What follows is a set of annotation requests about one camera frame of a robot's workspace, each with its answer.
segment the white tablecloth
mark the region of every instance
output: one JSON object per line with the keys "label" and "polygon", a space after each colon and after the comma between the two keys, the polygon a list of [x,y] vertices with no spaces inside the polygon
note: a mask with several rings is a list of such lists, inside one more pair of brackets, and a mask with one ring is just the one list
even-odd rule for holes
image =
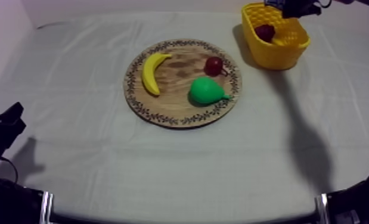
{"label": "white tablecloth", "polygon": [[[369,37],[304,24],[312,43],[284,72],[255,68],[239,14],[88,17],[35,30],[0,81],[0,112],[27,123],[6,156],[55,211],[101,220],[255,222],[307,214],[320,192],[369,174]],[[194,130],[146,123],[122,82],[146,47],[174,38],[233,57],[243,91]],[[12,178],[7,164],[0,176]]]}

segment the cable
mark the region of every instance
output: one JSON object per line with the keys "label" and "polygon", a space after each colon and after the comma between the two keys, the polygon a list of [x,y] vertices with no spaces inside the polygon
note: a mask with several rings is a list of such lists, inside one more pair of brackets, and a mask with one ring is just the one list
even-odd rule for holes
{"label": "cable", "polygon": [[10,165],[12,165],[12,167],[14,169],[14,174],[15,174],[14,183],[17,184],[17,181],[18,181],[18,171],[17,171],[16,167],[14,166],[14,164],[10,160],[8,160],[7,158],[5,158],[5,157],[0,157],[0,160],[1,161],[8,162]]}
{"label": "cable", "polygon": [[331,5],[331,0],[329,0],[329,3],[327,5],[322,5],[320,1],[318,3],[321,5],[322,8],[328,8]]}

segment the decorative plate border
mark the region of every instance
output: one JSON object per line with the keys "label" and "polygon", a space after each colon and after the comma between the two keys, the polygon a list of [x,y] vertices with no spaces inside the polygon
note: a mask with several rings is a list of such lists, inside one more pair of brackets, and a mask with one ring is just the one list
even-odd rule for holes
{"label": "decorative plate border", "polygon": [[230,102],[233,102],[234,99],[222,99],[216,103],[214,103],[214,108],[212,110],[206,110],[202,114],[195,114],[191,117],[184,117],[183,119],[177,119],[174,117],[169,117],[164,114],[160,113],[153,113],[150,111],[150,109],[147,109],[144,107],[144,104],[139,102],[135,97],[135,82],[136,82],[136,75],[135,73],[138,71],[138,68],[143,65],[144,60],[147,58],[147,55],[151,55],[160,51],[163,51],[169,47],[175,47],[175,46],[201,46],[205,50],[210,51],[214,54],[216,54],[218,57],[220,57],[223,60],[223,65],[226,68],[226,71],[228,73],[228,77],[230,78],[229,82],[231,85],[230,95],[235,97],[235,100],[237,100],[238,95],[240,93],[240,86],[239,86],[239,76],[241,76],[240,71],[236,70],[237,66],[234,64],[233,60],[223,53],[223,50],[218,48],[217,46],[212,45],[211,43],[207,43],[205,41],[200,41],[196,39],[174,39],[174,40],[168,40],[163,41],[160,43],[157,43],[142,53],[140,53],[139,56],[137,56],[131,65],[128,68],[128,71],[126,72],[127,79],[124,81],[124,87],[125,87],[125,96],[126,100],[129,104],[129,106],[138,114],[142,115],[142,118],[145,118],[146,120],[150,122],[157,122],[157,125],[169,124],[169,127],[182,127],[182,125],[190,125],[195,122],[200,122],[203,120],[206,120],[207,118],[214,117],[214,116],[220,116],[222,113],[222,109],[225,109],[229,106]]}

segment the red fruit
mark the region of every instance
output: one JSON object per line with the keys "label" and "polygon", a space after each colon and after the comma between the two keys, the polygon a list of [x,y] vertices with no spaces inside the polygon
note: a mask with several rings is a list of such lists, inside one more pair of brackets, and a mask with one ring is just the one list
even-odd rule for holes
{"label": "red fruit", "polygon": [[275,27],[265,24],[255,28],[255,33],[261,40],[270,43],[275,36]]}
{"label": "red fruit", "polygon": [[206,60],[204,71],[208,76],[217,76],[222,73],[223,61],[218,57],[210,57]]}

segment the green pear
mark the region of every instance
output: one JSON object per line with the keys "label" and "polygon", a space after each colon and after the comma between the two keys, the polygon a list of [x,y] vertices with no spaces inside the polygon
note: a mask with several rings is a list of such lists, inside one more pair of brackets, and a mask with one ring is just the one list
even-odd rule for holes
{"label": "green pear", "polygon": [[209,77],[199,77],[193,81],[190,97],[199,104],[212,104],[221,99],[230,99],[230,96],[225,95],[223,88]]}

